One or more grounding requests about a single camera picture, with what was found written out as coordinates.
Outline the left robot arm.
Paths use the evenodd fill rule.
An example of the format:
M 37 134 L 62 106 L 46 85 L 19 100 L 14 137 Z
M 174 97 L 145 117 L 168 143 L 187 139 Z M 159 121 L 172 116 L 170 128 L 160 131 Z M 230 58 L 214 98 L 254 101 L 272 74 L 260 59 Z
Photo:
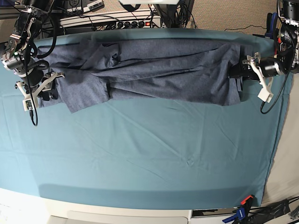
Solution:
M 297 0 L 277 0 L 276 12 L 267 18 L 266 38 L 274 41 L 274 55 L 261 56 L 250 53 L 241 46 L 239 63 L 229 69 L 231 79 L 258 81 L 250 62 L 261 71 L 262 77 L 283 76 L 289 72 L 299 72 L 299 2 Z

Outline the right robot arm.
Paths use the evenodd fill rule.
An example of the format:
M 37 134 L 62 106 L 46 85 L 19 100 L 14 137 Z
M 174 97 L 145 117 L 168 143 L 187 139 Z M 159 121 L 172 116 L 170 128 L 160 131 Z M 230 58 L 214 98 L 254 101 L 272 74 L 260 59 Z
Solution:
M 24 9 L 20 11 L 9 40 L 0 44 L 1 62 L 4 68 L 22 79 L 21 86 L 25 88 L 26 94 L 36 93 L 44 101 L 56 100 L 54 81 L 38 90 L 51 77 L 51 74 L 45 72 L 49 68 L 45 58 L 52 53 L 57 42 L 57 22 L 51 16 L 54 1 L 23 0 L 21 5 Z M 40 35 L 46 21 L 52 24 L 53 40 L 50 49 L 40 55 L 34 39 Z

